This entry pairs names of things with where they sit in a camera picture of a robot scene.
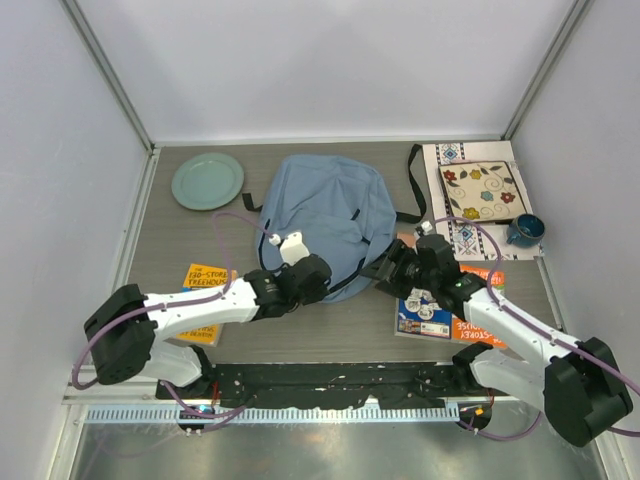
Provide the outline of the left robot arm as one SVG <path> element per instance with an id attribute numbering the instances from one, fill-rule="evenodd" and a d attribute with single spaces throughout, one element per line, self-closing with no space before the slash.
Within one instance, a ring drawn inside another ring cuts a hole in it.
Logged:
<path id="1" fill-rule="evenodd" d="M 187 331 L 227 323 L 280 318 L 298 305 L 316 303 L 328 294 L 329 265 L 315 254 L 276 272 L 254 270 L 215 288 L 174 294 L 143 294 L 136 284 L 117 289 L 85 322 L 87 347 L 96 378 L 79 381 L 78 390 L 95 384 L 115 385 L 137 375 L 167 381 L 190 398 L 205 397 L 213 375 L 202 354 L 170 339 Z"/>

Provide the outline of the light blue backpack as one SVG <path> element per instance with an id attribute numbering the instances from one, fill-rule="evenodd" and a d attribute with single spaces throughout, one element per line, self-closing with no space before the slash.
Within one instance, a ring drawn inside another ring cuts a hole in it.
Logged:
<path id="1" fill-rule="evenodd" d="M 259 264 L 274 270 L 282 264 L 279 249 L 269 236 L 299 231 L 312 254 L 331 268 L 326 303 L 347 300 L 370 280 L 360 270 L 375 261 L 396 239 L 396 223 L 419 223 L 427 203 L 421 187 L 409 177 L 418 206 L 416 214 L 397 211 L 381 174 L 359 161 L 336 155 L 296 154 L 277 170 L 256 207 L 249 193 L 243 195 L 248 211 L 260 214 L 262 229 L 256 234 Z"/>

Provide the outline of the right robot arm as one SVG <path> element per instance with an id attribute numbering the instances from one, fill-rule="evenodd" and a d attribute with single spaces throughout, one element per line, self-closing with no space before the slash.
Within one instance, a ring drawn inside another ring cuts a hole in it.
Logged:
<path id="1" fill-rule="evenodd" d="M 577 447 L 632 413 L 630 383 L 603 341 L 580 341 L 558 331 L 507 300 L 489 280 L 462 271 L 443 236 L 422 236 L 413 247 L 394 240 L 362 274 L 399 299 L 415 289 L 429 291 L 442 309 L 487 330 L 513 351 L 507 356 L 478 342 L 459 352 L 451 380 L 460 393 L 489 388 L 516 397 L 543 413 Z"/>

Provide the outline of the blue illustrated book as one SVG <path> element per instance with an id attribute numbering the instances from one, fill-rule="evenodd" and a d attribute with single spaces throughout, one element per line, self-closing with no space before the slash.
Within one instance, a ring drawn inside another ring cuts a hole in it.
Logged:
<path id="1" fill-rule="evenodd" d="M 410 338 L 452 339 L 452 314 L 424 296 L 399 299 L 394 334 Z"/>

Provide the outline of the yellow 130-storey treehouse book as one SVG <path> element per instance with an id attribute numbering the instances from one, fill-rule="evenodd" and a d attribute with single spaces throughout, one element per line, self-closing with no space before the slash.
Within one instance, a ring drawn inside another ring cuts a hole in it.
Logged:
<path id="1" fill-rule="evenodd" d="M 227 282 L 225 268 L 192 263 L 182 285 L 183 292 L 222 286 Z M 175 338 L 196 345 L 215 347 L 222 334 L 222 325 L 210 325 L 177 334 Z"/>

